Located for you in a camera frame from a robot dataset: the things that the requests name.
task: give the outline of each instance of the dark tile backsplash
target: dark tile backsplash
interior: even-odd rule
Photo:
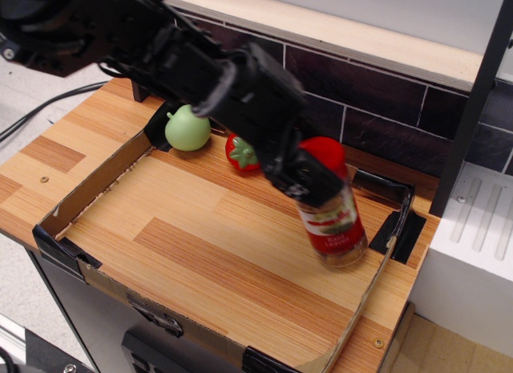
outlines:
[[[440,176],[468,93],[352,62],[262,33],[195,19],[225,49],[258,43],[302,83],[312,121],[328,136]],[[513,175],[513,86],[498,82],[467,160]]]
[[[419,128],[453,140],[468,97],[428,88],[418,123]]]
[[[305,90],[411,126],[417,125],[426,87],[295,47],[287,47],[285,68]]]
[[[434,176],[450,149],[447,139],[352,108],[345,114],[342,142]]]
[[[513,134],[480,124],[467,153],[467,161],[502,172],[512,149]]]

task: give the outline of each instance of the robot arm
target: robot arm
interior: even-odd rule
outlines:
[[[0,0],[0,53],[62,77],[105,63],[240,135],[288,196],[318,207],[341,188],[297,148],[316,135],[301,128],[308,121],[299,82],[257,45],[223,50],[164,0]]]

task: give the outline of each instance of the toy apple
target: toy apple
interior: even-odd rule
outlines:
[[[175,115],[168,112],[168,118],[165,134],[173,148],[194,151],[207,143],[211,131],[210,120],[195,116],[190,104],[180,107]]]

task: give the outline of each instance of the jar label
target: jar label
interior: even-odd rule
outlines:
[[[312,246],[319,253],[344,253],[363,237],[364,229],[349,187],[341,191],[342,203],[323,213],[299,211]]]

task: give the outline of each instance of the glass jar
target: glass jar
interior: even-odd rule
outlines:
[[[344,148],[336,140],[324,136],[304,140],[300,148],[335,172],[343,182],[339,193],[321,207],[297,202],[310,243],[327,266],[343,267],[355,263],[366,251],[368,242],[349,183]]]

